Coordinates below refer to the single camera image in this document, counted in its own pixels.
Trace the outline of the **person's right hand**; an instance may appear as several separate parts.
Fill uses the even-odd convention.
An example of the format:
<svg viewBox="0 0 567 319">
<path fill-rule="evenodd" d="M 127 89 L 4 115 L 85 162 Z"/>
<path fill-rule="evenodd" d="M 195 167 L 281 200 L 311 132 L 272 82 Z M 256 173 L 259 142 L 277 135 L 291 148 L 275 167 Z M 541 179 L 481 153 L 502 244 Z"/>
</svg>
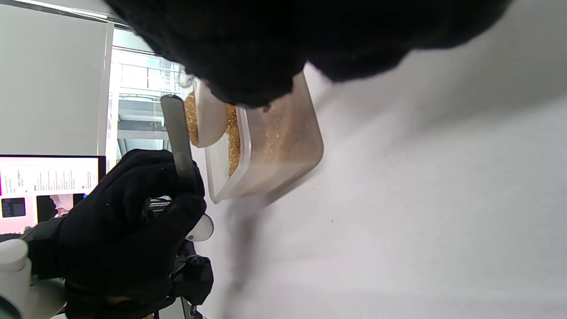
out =
<svg viewBox="0 0 567 319">
<path fill-rule="evenodd" d="M 214 96 L 264 107 L 312 63 L 332 82 L 389 71 L 492 27 L 509 0 L 108 0 L 158 55 Z"/>
</svg>

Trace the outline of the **person's left hand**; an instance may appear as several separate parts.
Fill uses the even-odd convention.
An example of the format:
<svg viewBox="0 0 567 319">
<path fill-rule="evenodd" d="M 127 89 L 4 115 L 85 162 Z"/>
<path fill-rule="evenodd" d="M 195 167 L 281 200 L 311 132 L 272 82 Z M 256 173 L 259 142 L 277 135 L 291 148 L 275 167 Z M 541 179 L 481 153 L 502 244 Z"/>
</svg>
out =
<svg viewBox="0 0 567 319">
<path fill-rule="evenodd" d="M 32 274 L 65 281 L 67 318 L 144 319 L 174 303 L 175 259 L 206 210 L 192 166 L 183 181 L 171 152 L 128 152 L 67 215 L 22 235 Z"/>
</svg>

